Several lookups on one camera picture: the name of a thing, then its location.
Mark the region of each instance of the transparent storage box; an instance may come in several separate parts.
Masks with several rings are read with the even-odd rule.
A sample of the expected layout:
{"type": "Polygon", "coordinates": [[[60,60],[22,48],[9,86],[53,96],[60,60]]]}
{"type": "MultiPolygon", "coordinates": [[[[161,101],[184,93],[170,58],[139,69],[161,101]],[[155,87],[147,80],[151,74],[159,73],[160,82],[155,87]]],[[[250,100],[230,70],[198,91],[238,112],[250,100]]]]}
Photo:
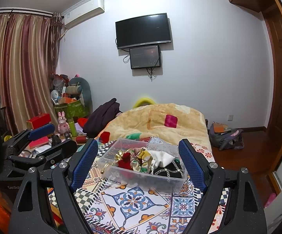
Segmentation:
{"type": "Polygon", "coordinates": [[[178,146],[174,145],[153,144],[119,138],[114,145],[112,145],[112,147],[110,147],[97,161],[97,164],[100,171],[104,169],[104,173],[102,175],[103,178],[128,184],[129,186],[139,186],[145,189],[153,189],[164,193],[179,193],[184,181],[187,179],[187,170],[185,169],[184,164],[179,156],[178,146]],[[180,159],[183,178],[163,177],[148,173],[139,173],[112,165],[108,165],[104,169],[107,163],[114,162],[115,155],[119,150],[125,152],[130,148],[141,147],[146,147],[149,150],[164,151],[180,159]]]}

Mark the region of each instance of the rabbit toy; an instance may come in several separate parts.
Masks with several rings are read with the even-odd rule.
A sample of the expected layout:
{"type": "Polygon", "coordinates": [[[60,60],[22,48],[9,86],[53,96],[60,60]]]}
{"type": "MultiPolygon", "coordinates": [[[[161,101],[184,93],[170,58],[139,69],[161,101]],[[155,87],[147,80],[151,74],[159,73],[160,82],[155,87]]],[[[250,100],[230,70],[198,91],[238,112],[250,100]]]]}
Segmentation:
{"type": "Polygon", "coordinates": [[[59,122],[59,126],[58,126],[58,130],[59,130],[59,133],[61,135],[65,135],[65,133],[70,133],[70,128],[69,128],[69,124],[67,123],[66,121],[66,118],[65,118],[65,113],[62,112],[62,113],[58,113],[59,117],[58,117],[58,122],[59,122]]]}

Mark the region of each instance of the metal screw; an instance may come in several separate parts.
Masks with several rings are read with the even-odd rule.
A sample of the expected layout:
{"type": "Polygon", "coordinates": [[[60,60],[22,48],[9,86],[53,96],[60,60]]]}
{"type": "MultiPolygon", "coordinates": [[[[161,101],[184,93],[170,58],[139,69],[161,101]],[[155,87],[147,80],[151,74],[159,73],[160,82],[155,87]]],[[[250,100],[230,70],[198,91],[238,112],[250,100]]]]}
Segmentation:
{"type": "Polygon", "coordinates": [[[36,167],[31,167],[28,169],[29,173],[34,173],[36,171],[36,167]]]}
{"type": "Polygon", "coordinates": [[[218,164],[215,163],[215,162],[210,162],[210,163],[209,163],[209,166],[210,166],[210,168],[213,168],[213,169],[218,168],[218,164]]]}
{"type": "Polygon", "coordinates": [[[62,162],[62,163],[59,164],[59,167],[62,168],[62,169],[65,168],[66,166],[67,166],[66,162],[62,162]]]}
{"type": "Polygon", "coordinates": [[[246,167],[242,167],[240,170],[242,171],[242,173],[248,173],[248,169],[246,167]]]}

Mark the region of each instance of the gray bag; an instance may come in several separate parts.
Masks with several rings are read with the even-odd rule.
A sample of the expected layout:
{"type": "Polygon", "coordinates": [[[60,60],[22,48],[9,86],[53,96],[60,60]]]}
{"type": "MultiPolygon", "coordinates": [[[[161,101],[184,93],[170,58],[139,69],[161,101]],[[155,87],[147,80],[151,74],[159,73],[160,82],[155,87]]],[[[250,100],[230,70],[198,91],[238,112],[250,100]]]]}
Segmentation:
{"type": "Polygon", "coordinates": [[[242,149],[244,148],[244,142],[242,138],[242,129],[231,129],[231,132],[225,134],[217,134],[214,131],[214,125],[212,124],[209,129],[210,143],[218,147],[219,150],[223,149],[242,149]]]}

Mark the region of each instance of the patterned tablecloth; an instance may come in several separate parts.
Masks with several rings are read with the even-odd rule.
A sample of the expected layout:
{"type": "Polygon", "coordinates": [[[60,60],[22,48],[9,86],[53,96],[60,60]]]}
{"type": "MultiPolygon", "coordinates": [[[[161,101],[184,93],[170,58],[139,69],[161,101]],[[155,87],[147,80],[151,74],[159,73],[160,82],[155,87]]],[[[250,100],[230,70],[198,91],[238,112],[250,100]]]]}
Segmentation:
{"type": "MultiPolygon", "coordinates": [[[[142,139],[164,143],[157,137],[142,139]]],[[[98,155],[75,198],[94,233],[118,234],[179,234],[194,214],[201,191],[193,186],[190,178],[178,194],[166,194],[139,187],[128,187],[103,180],[96,161],[114,142],[99,147],[98,155]]],[[[193,145],[197,152],[214,161],[211,151],[201,145],[193,145]]],[[[209,233],[219,228],[227,202],[229,189],[222,192],[218,210],[209,233]]],[[[50,202],[57,207],[54,191],[49,192],[50,202]]]]}

